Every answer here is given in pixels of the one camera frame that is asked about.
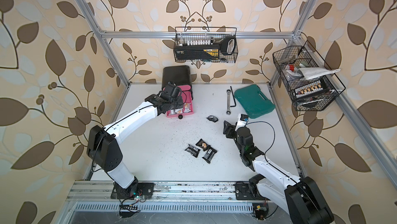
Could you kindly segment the pink drawer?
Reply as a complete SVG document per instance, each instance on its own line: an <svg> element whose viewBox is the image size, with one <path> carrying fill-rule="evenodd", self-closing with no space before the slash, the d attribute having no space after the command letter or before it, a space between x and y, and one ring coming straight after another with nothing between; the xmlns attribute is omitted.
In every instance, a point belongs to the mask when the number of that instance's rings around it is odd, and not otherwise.
<svg viewBox="0 0 397 224"><path fill-rule="evenodd" d="M183 92L184 91L190 91L190 90L192 90L192 87L191 87L191 85L179 85L178 86Z"/></svg>
<svg viewBox="0 0 397 224"><path fill-rule="evenodd" d="M176 108L167 111L166 117L183 119L186 115L192 115L194 113L191 92L182 91L181 98L182 103Z"/></svg>

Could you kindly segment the pink top drawer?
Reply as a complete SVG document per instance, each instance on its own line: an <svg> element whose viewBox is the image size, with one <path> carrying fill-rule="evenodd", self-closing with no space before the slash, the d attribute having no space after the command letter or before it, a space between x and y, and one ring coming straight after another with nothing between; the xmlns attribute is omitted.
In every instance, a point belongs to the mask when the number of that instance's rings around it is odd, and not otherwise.
<svg viewBox="0 0 397 224"><path fill-rule="evenodd" d="M191 87L191 85L179 85L178 86L183 92L184 91L190 91L190 90L192 90L192 87Z"/></svg>

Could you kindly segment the black cookie packet orange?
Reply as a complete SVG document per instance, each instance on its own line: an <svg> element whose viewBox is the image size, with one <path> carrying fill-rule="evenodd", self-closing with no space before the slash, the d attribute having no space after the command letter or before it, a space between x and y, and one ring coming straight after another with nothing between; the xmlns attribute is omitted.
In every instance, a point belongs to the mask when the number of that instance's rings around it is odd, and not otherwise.
<svg viewBox="0 0 397 224"><path fill-rule="evenodd" d="M196 143L196 146L202 149L204 152L210 148L210 145L203 139L200 139L199 142Z"/></svg>

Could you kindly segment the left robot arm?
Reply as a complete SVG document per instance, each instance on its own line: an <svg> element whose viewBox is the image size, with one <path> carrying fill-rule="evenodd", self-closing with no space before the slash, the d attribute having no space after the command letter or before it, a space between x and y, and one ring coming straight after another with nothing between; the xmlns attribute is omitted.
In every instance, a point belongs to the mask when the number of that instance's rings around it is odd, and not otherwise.
<svg viewBox="0 0 397 224"><path fill-rule="evenodd" d="M124 164L120 145L134 131L149 120L184 106L183 91L169 82L157 94L152 94L124 117L104 126L90 130L87 155L114 182L119 199L132 199L138 193L138 179Z"/></svg>

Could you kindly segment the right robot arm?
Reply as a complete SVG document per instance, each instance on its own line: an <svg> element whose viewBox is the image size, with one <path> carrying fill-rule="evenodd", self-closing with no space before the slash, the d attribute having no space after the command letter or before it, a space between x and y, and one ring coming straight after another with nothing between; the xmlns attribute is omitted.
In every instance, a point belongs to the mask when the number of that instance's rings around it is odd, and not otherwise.
<svg viewBox="0 0 397 224"><path fill-rule="evenodd" d="M223 134L233 139L243 164L256 172L249 182L253 197L261 196L286 211L294 224L330 224L335 217L316 182L284 170L253 142L247 118L236 124L225 121Z"/></svg>

